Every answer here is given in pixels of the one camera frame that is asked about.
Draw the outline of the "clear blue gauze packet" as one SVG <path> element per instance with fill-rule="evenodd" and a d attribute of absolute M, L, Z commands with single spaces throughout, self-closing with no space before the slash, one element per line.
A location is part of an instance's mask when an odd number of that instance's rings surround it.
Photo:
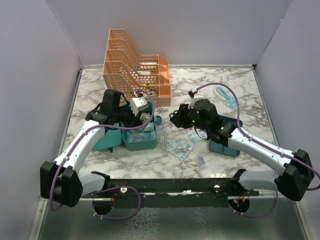
<path fill-rule="evenodd" d="M 151 140 L 154 140 L 155 138 L 156 138 L 155 131 L 141 132 L 141 133 L 134 133 L 129 131 L 126 132 L 127 143 L 151 141 Z"/>

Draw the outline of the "green white glove packet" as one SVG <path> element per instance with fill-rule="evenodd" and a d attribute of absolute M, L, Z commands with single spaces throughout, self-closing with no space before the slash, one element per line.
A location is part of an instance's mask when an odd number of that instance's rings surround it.
<path fill-rule="evenodd" d="M 150 113 L 147 112 L 143 112 L 140 116 L 140 121 L 142 122 L 142 124 L 145 124 L 148 120 L 150 120 L 150 122 L 148 123 L 148 125 L 139 128 L 138 131 L 143 133 L 143 132 L 152 132 L 155 129 L 155 124 L 154 124 L 154 118 L 151 117 Z"/>

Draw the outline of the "teal plastic medicine box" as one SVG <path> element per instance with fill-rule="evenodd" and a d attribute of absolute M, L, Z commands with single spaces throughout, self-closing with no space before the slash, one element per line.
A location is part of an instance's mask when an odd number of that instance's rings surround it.
<path fill-rule="evenodd" d="M 128 143 L 126 133 L 141 133 L 138 130 L 122 130 L 114 129 L 108 130 L 107 133 L 94 145 L 93 151 L 109 150 L 113 152 L 113 148 L 124 144 L 129 151 L 141 151 L 154 149 L 157 146 L 158 135 L 156 127 L 162 123 L 162 118 L 158 115 L 153 116 L 154 131 L 156 132 L 156 138 L 148 141 L 132 142 Z"/>

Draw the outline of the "clear bag of wipes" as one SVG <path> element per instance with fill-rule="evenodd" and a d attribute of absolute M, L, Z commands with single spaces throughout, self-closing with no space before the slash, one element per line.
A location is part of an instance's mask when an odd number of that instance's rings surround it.
<path fill-rule="evenodd" d="M 165 150 L 184 161 L 193 151 L 194 144 L 184 137 L 169 138 L 166 140 Z"/>

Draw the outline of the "small clear blue packet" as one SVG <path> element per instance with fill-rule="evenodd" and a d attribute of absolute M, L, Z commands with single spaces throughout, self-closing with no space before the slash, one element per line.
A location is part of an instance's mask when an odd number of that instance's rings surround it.
<path fill-rule="evenodd" d="M 198 155 L 196 158 L 197 158 L 198 166 L 200 168 L 204 167 L 205 166 L 205 160 L 204 160 L 203 156 Z"/>

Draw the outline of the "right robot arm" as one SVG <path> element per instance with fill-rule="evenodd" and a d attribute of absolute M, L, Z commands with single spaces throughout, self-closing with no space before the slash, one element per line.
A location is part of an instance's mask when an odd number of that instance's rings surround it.
<path fill-rule="evenodd" d="M 170 121 L 183 129 L 195 128 L 206 132 L 212 142 L 237 149 L 270 167 L 270 171 L 240 170 L 229 189 L 240 196 L 247 190 L 279 191 L 293 201 L 300 201 L 314 179 L 309 154 L 283 149 L 249 134 L 234 121 L 218 114 L 208 99 L 200 99 L 193 107 L 182 103 L 169 115 Z"/>

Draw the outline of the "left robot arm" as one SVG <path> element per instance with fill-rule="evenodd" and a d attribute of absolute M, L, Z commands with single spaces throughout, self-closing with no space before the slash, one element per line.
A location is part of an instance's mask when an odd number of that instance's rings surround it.
<path fill-rule="evenodd" d="M 111 186 L 101 173 L 80 176 L 85 159 L 95 144 L 112 130 L 135 130 L 141 127 L 140 115 L 149 105 L 141 91 L 131 100 L 121 100 L 122 92 L 105 90 L 102 101 L 85 117 L 79 133 L 55 160 L 40 167 L 40 195 L 51 203 L 74 207 L 81 197 L 90 193 L 106 197 Z"/>

